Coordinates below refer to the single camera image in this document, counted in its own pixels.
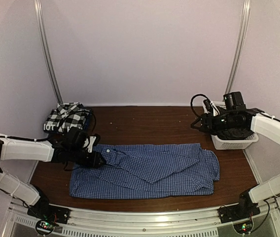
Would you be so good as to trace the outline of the black white plaid shirt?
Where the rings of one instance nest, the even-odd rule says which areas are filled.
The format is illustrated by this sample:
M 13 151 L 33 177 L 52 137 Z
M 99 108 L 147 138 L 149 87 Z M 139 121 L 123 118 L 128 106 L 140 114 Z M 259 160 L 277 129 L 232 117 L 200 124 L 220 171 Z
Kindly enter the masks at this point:
M 58 127 L 70 124 L 80 124 L 83 126 L 86 115 L 83 108 L 84 106 L 79 102 L 58 103 L 57 108 L 51 111 L 44 124 L 53 124 Z

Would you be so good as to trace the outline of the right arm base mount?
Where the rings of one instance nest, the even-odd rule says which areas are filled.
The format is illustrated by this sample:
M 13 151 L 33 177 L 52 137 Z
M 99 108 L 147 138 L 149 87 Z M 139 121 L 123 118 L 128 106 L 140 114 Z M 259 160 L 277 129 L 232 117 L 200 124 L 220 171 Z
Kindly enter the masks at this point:
M 235 204 L 231 206 L 222 205 L 219 209 L 217 209 L 217 212 L 221 224 L 225 224 L 258 215 L 260 214 L 260 209 L 258 206 L 253 206 L 249 209 L 242 209 L 238 204 Z

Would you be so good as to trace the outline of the white plastic laundry basket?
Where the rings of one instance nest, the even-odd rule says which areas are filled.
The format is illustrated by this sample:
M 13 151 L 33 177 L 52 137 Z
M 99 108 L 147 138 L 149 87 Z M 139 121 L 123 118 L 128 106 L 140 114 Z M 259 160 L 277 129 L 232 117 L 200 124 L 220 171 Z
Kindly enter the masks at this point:
M 208 113 L 208 110 L 205 106 L 205 100 L 203 101 L 203 109 L 204 113 Z M 220 101 L 212 101 L 213 104 L 217 107 L 217 109 L 226 109 L 226 105 L 224 102 Z M 251 134 L 247 138 L 243 140 L 222 140 L 216 135 L 210 135 L 212 142 L 214 144 L 214 147 L 216 150 L 244 150 L 252 143 L 255 143 L 259 140 L 259 137 L 256 133 Z

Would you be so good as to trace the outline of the blue checked long sleeve shirt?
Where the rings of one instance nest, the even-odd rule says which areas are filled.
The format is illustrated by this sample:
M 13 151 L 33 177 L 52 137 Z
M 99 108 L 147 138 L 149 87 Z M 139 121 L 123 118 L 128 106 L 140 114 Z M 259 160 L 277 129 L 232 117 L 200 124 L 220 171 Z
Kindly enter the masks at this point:
M 214 193 L 220 179 L 217 156 L 199 143 L 98 144 L 106 164 L 75 166 L 69 195 L 86 199 L 152 199 Z

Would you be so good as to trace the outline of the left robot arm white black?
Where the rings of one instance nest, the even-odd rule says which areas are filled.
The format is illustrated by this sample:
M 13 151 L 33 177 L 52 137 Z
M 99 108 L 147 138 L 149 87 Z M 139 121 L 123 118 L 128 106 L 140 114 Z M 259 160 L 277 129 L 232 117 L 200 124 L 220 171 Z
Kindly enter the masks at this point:
M 0 134 L 0 163 L 7 160 L 36 160 L 67 164 L 73 162 L 85 168 L 99 168 L 106 164 L 100 152 L 93 148 L 100 136 L 72 127 L 63 135 L 31 139 Z M 38 188 L 20 181 L 0 167 L 0 190 L 23 201 L 27 208 L 42 219 L 53 215 L 48 197 Z

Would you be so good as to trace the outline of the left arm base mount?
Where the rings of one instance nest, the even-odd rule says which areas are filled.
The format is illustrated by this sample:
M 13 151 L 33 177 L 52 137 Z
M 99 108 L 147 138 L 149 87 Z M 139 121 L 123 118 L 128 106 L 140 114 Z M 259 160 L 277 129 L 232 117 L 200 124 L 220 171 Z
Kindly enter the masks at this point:
M 50 204 L 36 204 L 28 206 L 27 214 L 49 223 L 67 224 L 70 216 L 70 209 Z

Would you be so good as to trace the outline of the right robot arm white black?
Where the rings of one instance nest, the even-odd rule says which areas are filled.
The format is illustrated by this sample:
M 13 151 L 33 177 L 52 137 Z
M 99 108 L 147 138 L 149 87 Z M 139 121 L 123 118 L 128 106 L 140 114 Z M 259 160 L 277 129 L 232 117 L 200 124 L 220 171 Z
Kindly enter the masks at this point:
M 242 93 L 234 91 L 223 96 L 224 109 L 219 109 L 206 95 L 203 114 L 196 114 L 196 120 L 190 125 L 192 129 L 210 135 L 225 135 L 239 139 L 240 133 L 257 134 L 280 146 L 280 119 L 258 108 L 247 108 Z M 245 218 L 261 201 L 280 195 L 280 174 L 243 192 L 235 214 Z

